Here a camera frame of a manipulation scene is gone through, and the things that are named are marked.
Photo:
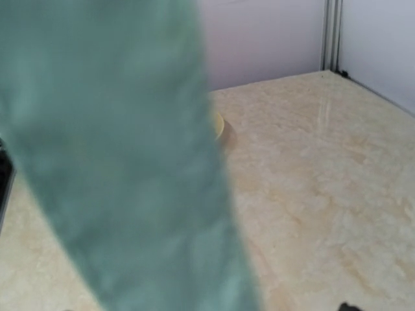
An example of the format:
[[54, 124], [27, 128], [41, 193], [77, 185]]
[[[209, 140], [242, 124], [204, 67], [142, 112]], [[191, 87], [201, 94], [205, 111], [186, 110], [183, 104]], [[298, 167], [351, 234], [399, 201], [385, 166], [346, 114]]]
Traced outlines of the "mint green folding umbrella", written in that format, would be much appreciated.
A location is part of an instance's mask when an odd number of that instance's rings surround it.
[[259, 310], [194, 1], [2, 1], [1, 138], [105, 310]]

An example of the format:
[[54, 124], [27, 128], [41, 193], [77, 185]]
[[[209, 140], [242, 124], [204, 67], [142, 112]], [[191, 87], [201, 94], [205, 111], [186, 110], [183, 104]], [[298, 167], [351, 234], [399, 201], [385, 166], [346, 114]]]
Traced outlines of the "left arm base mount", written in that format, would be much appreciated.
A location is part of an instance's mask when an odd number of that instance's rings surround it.
[[0, 150], [0, 228], [2, 228], [16, 171], [3, 140]]

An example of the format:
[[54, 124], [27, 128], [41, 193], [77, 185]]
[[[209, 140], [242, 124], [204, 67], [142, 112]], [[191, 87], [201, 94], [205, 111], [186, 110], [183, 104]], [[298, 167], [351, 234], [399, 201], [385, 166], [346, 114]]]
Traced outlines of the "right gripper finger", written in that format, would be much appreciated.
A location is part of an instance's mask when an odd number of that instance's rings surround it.
[[339, 306], [338, 311], [360, 311], [360, 308], [344, 302]]

